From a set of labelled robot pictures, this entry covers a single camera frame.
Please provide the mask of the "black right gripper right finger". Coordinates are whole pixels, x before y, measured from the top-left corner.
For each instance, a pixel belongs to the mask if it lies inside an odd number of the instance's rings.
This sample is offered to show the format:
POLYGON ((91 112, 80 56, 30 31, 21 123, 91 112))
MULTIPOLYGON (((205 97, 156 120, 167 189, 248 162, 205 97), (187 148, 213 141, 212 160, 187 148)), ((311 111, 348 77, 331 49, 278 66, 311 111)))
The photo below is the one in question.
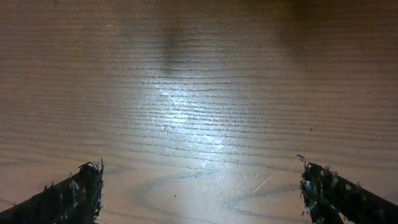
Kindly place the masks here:
POLYGON ((397 224, 397 205, 354 184, 328 166, 307 162, 300 181, 300 196, 304 201, 303 213, 312 223, 343 223, 344 219, 360 224, 397 224))

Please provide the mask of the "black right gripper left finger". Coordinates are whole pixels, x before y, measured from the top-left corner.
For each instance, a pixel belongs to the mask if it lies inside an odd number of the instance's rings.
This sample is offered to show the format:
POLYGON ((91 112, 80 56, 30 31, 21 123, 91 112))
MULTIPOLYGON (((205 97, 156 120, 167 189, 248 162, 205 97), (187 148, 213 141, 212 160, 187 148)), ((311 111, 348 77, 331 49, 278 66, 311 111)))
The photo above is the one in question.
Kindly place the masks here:
POLYGON ((104 164, 87 162, 76 174, 1 212, 7 224, 94 224, 103 208, 104 164))

